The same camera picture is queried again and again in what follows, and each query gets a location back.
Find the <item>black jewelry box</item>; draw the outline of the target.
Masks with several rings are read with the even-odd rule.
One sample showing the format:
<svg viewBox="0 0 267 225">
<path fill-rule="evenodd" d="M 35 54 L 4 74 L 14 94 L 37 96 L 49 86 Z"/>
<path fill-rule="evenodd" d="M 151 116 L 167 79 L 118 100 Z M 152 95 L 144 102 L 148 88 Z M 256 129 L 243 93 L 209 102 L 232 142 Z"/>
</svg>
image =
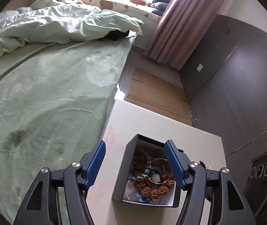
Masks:
<svg viewBox="0 0 267 225">
<path fill-rule="evenodd" d="M 137 134 L 126 145 L 112 198 L 131 205 L 179 206 L 176 185 L 164 153 L 164 143 Z"/>
</svg>

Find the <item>flattened cardboard sheets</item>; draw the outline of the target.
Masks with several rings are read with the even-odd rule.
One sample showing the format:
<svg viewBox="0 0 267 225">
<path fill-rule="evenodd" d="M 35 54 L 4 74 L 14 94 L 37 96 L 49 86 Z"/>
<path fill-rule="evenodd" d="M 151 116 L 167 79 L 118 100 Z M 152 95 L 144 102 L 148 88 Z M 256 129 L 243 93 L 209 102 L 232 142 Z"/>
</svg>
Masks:
<svg viewBox="0 0 267 225">
<path fill-rule="evenodd" d="M 192 125 L 184 89 L 142 69 L 134 69 L 126 101 Z"/>
</svg>

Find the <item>light green duvet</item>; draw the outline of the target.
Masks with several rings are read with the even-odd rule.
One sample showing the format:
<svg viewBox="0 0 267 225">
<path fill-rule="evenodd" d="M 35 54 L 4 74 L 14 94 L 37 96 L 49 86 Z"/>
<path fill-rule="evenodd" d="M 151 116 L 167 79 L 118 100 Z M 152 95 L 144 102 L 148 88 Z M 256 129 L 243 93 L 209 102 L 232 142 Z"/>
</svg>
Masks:
<svg viewBox="0 0 267 225">
<path fill-rule="evenodd" d="M 142 35 L 137 18 L 86 4 L 36 0 L 29 7 L 0 13 L 0 57 L 26 43 L 67 44 L 105 37 L 109 32 Z"/>
</svg>

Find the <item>pink curtain right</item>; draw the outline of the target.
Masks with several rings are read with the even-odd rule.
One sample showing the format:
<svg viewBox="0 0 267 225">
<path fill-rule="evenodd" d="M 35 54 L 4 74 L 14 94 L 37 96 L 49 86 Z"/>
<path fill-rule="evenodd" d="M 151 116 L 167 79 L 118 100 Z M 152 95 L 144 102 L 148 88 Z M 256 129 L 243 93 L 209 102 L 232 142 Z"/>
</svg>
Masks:
<svg viewBox="0 0 267 225">
<path fill-rule="evenodd" d="M 181 69 L 212 24 L 225 0 L 172 0 L 144 54 Z"/>
</svg>

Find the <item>white wall switch plate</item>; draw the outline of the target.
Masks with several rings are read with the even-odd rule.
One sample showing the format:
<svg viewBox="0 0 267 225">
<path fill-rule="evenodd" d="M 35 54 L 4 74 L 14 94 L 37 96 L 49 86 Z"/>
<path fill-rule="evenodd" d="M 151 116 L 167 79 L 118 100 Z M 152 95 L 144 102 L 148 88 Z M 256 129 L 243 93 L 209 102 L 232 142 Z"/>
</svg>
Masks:
<svg viewBox="0 0 267 225">
<path fill-rule="evenodd" d="M 199 64 L 196 69 L 197 69 L 198 72 L 200 72 L 203 69 L 203 65 Z"/>
</svg>

